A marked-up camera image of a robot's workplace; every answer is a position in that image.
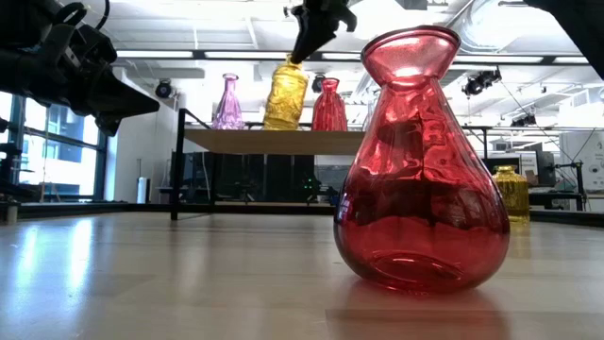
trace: wooden table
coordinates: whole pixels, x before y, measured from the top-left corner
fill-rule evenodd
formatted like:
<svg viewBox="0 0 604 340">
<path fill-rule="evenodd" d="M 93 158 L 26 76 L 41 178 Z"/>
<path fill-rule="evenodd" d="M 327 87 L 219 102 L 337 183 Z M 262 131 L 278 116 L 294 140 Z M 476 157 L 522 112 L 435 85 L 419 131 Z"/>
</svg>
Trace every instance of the wooden table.
<svg viewBox="0 0 604 340">
<path fill-rule="evenodd" d="M 342 261 L 328 216 L 120 213 L 0 227 L 1 339 L 600 339 L 604 232 L 534 223 L 459 295 Z"/>
</svg>

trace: yellow vase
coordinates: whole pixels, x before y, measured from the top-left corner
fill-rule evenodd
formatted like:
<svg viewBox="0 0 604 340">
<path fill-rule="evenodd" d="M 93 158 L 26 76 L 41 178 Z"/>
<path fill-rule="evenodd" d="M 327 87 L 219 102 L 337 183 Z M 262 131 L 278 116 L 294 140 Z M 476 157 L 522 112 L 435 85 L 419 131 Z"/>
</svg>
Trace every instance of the yellow vase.
<svg viewBox="0 0 604 340">
<path fill-rule="evenodd" d="M 514 173 L 513 165 L 501 165 L 496 168 L 493 176 L 503 202 L 508 210 L 510 225 L 512 227 L 525 227 L 529 225 L 529 183 L 522 176 Z"/>
<path fill-rule="evenodd" d="M 264 113 L 264 129 L 298 129 L 308 85 L 309 78 L 302 72 L 302 64 L 291 63 L 288 56 L 273 74 L 273 88 Z"/>
</svg>

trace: wall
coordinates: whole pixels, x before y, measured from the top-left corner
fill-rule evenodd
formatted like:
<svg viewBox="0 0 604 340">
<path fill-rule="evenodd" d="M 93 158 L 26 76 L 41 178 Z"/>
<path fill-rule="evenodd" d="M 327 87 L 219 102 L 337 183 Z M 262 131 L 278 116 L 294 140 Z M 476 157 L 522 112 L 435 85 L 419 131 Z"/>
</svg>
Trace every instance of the wall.
<svg viewBox="0 0 604 340">
<path fill-rule="evenodd" d="M 123 69 L 116 69 L 118 79 L 137 91 L 146 93 L 127 78 Z M 151 188 L 161 186 L 169 176 L 172 150 L 176 148 L 177 114 L 160 103 L 159 111 L 126 118 L 115 137 L 109 138 L 105 199 L 136 202 L 137 178 L 141 159 L 141 176 L 151 178 Z M 151 190 L 151 201 L 159 202 L 157 190 Z"/>
<path fill-rule="evenodd" d="M 560 147 L 575 162 L 583 162 L 583 186 L 588 192 L 604 192 L 604 132 L 569 132 L 560 138 Z M 562 155 L 562 162 L 569 159 Z"/>
</svg>

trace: red glass vase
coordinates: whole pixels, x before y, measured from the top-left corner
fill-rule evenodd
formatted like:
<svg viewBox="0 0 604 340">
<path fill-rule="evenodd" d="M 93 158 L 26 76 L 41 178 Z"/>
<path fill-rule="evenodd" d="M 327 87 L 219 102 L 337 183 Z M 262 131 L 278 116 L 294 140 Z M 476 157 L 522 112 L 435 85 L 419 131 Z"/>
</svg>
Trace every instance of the red glass vase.
<svg viewBox="0 0 604 340">
<path fill-rule="evenodd" d="M 325 78 L 321 82 L 323 92 L 314 103 L 312 130 L 348 131 L 344 101 L 336 92 L 340 80 Z"/>
<path fill-rule="evenodd" d="M 474 287 L 508 249 L 501 196 L 439 85 L 459 45 L 453 31 L 419 26 L 377 37 L 361 54 L 381 96 L 334 232 L 357 274 L 392 289 Z"/>
</svg>

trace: glass vase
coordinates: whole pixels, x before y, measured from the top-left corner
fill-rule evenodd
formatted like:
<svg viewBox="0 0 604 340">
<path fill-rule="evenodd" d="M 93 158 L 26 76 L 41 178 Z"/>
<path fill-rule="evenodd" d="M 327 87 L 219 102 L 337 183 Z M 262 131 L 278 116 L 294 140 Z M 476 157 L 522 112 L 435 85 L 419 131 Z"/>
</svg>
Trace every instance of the glass vase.
<svg viewBox="0 0 604 340">
<path fill-rule="evenodd" d="M 314 103 L 312 130 L 348 131 L 344 100 L 336 92 L 340 80 L 325 78 L 321 82 L 323 91 Z"/>
<path fill-rule="evenodd" d="M 288 56 L 273 74 L 273 87 L 264 113 L 264 129 L 298 129 L 308 85 L 309 78 L 302 72 L 302 64 L 292 63 Z"/>
<path fill-rule="evenodd" d="M 244 128 L 242 109 L 235 95 L 235 82 L 239 77 L 235 74 L 224 74 L 225 92 L 218 103 L 216 114 L 212 121 L 215 129 L 242 129 Z"/>
<path fill-rule="evenodd" d="M 446 28 L 386 33 L 361 53 L 381 87 L 341 191 L 336 244 L 360 276 L 403 291 L 474 287 L 501 266 L 510 223 L 439 85 L 460 45 Z"/>
<path fill-rule="evenodd" d="M 493 176 L 512 227 L 526 227 L 530 222 L 529 183 L 514 172 L 514 165 L 497 166 Z"/>
</svg>

